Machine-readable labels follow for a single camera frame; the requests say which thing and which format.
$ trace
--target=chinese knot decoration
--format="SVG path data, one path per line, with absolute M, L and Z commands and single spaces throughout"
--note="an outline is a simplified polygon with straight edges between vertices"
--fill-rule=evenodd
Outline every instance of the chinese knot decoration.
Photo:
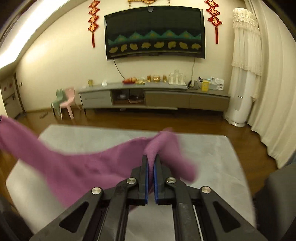
M 218 26 L 222 24 L 222 22 L 217 18 L 217 15 L 220 14 L 216 10 L 216 7 L 219 7 L 217 3 L 214 2 L 214 0 L 206 0 L 205 3 L 207 3 L 210 7 L 206 10 L 209 12 L 212 16 L 208 19 L 214 26 L 216 30 L 216 44 L 218 44 Z
M 96 21 L 99 18 L 99 16 L 96 15 L 96 13 L 98 11 L 100 11 L 100 9 L 97 8 L 97 6 L 98 6 L 99 3 L 100 3 L 100 1 L 93 1 L 91 3 L 91 5 L 89 5 L 89 8 L 91 8 L 91 10 L 89 11 L 89 14 L 91 15 L 91 18 L 89 19 L 89 23 L 91 23 L 91 25 L 88 28 L 88 30 L 91 32 L 91 38 L 92 38 L 93 48 L 94 48 L 94 32 L 99 27 L 99 25 L 96 24 Z

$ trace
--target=red tassel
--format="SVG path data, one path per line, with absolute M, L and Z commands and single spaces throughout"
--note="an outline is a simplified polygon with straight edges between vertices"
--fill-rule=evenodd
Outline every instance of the red tassel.
M 92 43 L 93 43 L 93 48 L 94 48 L 94 32 L 91 33 L 91 38 L 92 38 Z
M 218 27 L 215 26 L 215 29 L 216 29 L 216 44 L 218 44 Z

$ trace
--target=tv cabinet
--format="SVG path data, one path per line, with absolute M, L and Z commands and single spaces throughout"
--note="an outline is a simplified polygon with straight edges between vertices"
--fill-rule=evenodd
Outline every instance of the tv cabinet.
M 108 83 L 106 87 L 95 85 L 77 91 L 82 108 L 138 108 L 171 109 L 178 108 L 226 111 L 230 97 L 220 90 L 207 92 L 188 89 L 185 85 L 169 85 L 167 82 L 148 82 L 145 85 L 124 85 Z M 143 101 L 130 103 L 128 99 L 118 99 L 120 93 L 141 95 Z

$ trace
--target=television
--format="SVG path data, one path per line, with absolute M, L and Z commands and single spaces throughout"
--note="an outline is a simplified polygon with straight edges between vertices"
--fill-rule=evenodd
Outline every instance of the television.
M 183 55 L 205 58 L 202 9 L 140 7 L 105 16 L 107 59 Z

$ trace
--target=metal screw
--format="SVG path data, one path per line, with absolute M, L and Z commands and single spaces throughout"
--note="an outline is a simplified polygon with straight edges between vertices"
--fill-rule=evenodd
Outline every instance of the metal screw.
M 174 184 L 176 182 L 176 179 L 174 177 L 168 177 L 167 178 L 167 183 Z
M 101 189 L 100 188 L 93 188 L 91 190 L 91 193 L 94 195 L 100 194 L 101 193 Z
M 202 187 L 202 192 L 203 193 L 210 193 L 211 192 L 211 188 L 205 186 L 205 187 Z
M 135 178 L 133 178 L 133 177 L 130 177 L 126 182 L 128 183 L 128 184 L 134 184 L 134 183 L 136 183 L 136 179 Z

